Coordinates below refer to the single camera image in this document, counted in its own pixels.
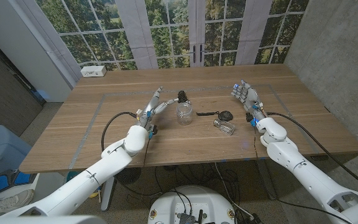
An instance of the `white power strip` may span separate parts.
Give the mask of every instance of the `white power strip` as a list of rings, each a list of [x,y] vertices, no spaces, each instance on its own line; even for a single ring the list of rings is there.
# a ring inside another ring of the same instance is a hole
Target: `white power strip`
[[[106,74],[106,68],[103,66],[85,66],[81,69],[84,77],[103,77]]]

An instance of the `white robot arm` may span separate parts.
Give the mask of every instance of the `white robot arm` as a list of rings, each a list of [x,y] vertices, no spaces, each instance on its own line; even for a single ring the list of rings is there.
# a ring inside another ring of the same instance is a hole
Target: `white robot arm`
[[[169,104],[178,99],[158,105],[162,86],[143,110],[137,114],[136,124],[128,130],[127,136],[102,152],[102,159],[87,168],[48,197],[38,202],[11,211],[1,218],[22,215],[60,216],[73,213],[101,184],[122,171],[138,152],[148,138],[153,135],[154,125],[150,122],[153,115],[161,113]]]
[[[329,215],[332,223],[358,224],[358,192],[342,187],[303,157],[296,144],[287,137],[287,131],[268,118],[263,110],[257,92],[246,82],[234,85],[231,95],[244,105],[246,111],[253,115],[251,122],[260,133],[262,144],[267,147],[268,156],[288,169],[317,200],[323,210],[341,217],[344,222]]]

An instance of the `window pane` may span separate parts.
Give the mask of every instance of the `window pane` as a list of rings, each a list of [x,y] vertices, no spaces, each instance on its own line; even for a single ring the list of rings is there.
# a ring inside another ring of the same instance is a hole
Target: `window pane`
[[[85,34],[84,37],[99,61],[114,60],[103,34]]]
[[[153,28],[151,31],[155,54],[158,57],[171,55],[171,41],[169,39],[168,27]]]
[[[204,66],[219,66],[219,54],[209,54],[204,56]]]
[[[272,47],[267,49],[259,49],[256,55],[255,64],[267,64],[269,63],[270,56],[272,54]]]
[[[237,52],[222,53],[221,65],[234,65]]]
[[[116,71],[118,67],[115,63],[100,63],[100,65],[104,65],[107,71]]]
[[[114,0],[92,0],[92,5],[104,30],[124,28]]]
[[[164,0],[145,0],[150,26],[168,24]]]
[[[168,0],[170,23],[182,23],[189,21],[186,0]]]
[[[137,70],[135,62],[120,62],[121,70]]]
[[[106,34],[106,37],[117,60],[128,60],[134,58],[132,50],[129,47],[127,36],[125,35],[125,31],[110,32]]]
[[[206,0],[205,20],[223,19],[224,0]]]
[[[225,22],[223,50],[237,50],[240,40],[242,21]]]
[[[289,47],[276,47],[274,50],[272,63],[284,63]]]
[[[173,53],[185,55],[189,52],[189,26],[171,27]]]
[[[205,24],[205,50],[215,52],[221,50],[222,22]]]
[[[290,45],[301,23],[303,15],[287,15],[284,26],[278,38],[278,45]]]
[[[309,0],[292,0],[290,6],[290,12],[304,12]]]
[[[173,68],[172,58],[157,58],[159,68]]]
[[[243,18],[246,8],[246,0],[227,1],[226,19]]]
[[[65,35],[60,38],[78,63],[95,60],[80,35]]]
[[[190,67],[190,57],[177,57],[175,58],[176,68],[187,68]]]
[[[81,31],[100,30],[87,0],[65,0]]]
[[[260,47],[273,45],[275,43],[282,19],[283,16],[271,17],[267,19],[264,36],[260,42]]]
[[[273,0],[272,7],[270,8],[270,15],[281,14],[287,11],[290,0]]]
[[[58,33],[77,32],[61,0],[37,0],[37,4]]]

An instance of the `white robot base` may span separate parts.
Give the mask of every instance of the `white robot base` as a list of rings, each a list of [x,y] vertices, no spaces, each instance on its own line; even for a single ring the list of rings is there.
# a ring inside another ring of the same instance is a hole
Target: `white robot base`
[[[201,223],[200,219],[202,223],[234,223],[233,206],[217,192],[197,185],[177,187],[176,191],[181,198],[176,192],[169,191],[153,203],[148,224]]]

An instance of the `table leg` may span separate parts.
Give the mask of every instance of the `table leg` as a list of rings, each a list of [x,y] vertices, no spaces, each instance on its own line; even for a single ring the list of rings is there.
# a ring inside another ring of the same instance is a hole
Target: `table leg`
[[[103,197],[102,197],[102,203],[101,203],[101,210],[102,212],[107,212],[110,207],[111,198],[112,198],[112,191],[113,188],[116,185],[116,179],[111,177],[104,183],[103,187]]]

